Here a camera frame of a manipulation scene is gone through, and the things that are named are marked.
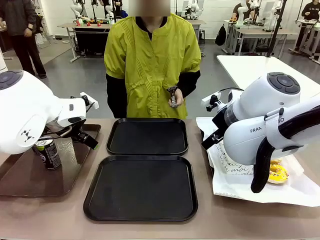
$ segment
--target white wall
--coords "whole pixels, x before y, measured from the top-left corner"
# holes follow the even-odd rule
[[[176,0],[171,1],[171,12],[175,12]],[[239,0],[205,0],[204,11],[199,19],[206,22],[201,28],[205,30],[206,39],[215,39],[220,27],[223,25],[223,20],[230,19],[233,8],[237,5]],[[311,0],[304,0],[302,7]],[[72,0],[41,0],[44,15],[48,25],[50,34],[53,35],[67,35],[64,28],[57,27],[64,23],[71,23],[75,15],[71,11],[70,6]],[[129,0],[122,0],[122,9],[128,12]],[[298,25],[295,24],[295,19],[299,12],[301,0],[287,0],[282,26],[298,32]],[[181,12],[183,6],[183,0],[177,0],[177,11]],[[104,18],[105,13],[101,5],[95,8],[95,14],[97,18]],[[93,10],[91,6],[91,0],[86,0],[85,9],[90,17],[93,17]]]

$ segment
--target person's left hand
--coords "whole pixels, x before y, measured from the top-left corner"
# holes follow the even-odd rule
[[[24,30],[24,36],[27,37],[27,38],[31,37],[32,36],[32,31],[29,28],[26,28]]]
[[[174,93],[174,95],[175,95],[175,100],[176,100],[176,104],[178,105],[178,106],[180,106],[180,105],[182,105],[183,103],[184,103],[184,96],[182,95],[182,91],[179,89],[179,88],[177,88],[176,90],[175,90],[175,93]],[[172,102],[171,102],[171,99],[169,99],[169,105],[170,106],[172,106]]]

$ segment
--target bag hanging on wall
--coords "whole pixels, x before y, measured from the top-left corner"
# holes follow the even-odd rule
[[[227,33],[225,30],[225,26],[222,25],[222,27],[220,27],[218,35],[215,38],[215,44],[217,44],[218,46],[222,46],[226,41],[226,36]]]

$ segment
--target gray floor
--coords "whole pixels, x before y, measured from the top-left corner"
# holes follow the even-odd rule
[[[202,59],[200,66],[201,77],[198,80],[196,90],[187,97],[188,118],[212,116],[200,106],[202,98],[222,88],[235,87],[226,71],[217,60],[217,55],[222,55],[221,48],[213,43],[204,46],[206,57]],[[80,58],[73,63],[71,50],[63,53],[57,58],[44,65],[48,79],[44,82],[60,98],[78,97],[79,93],[86,92],[99,101],[98,110],[90,110],[88,118],[112,118],[112,112],[107,105],[105,65],[103,58]],[[312,62],[306,57],[291,55],[285,51],[281,59],[294,69],[300,71],[307,77],[320,83],[320,65]]]

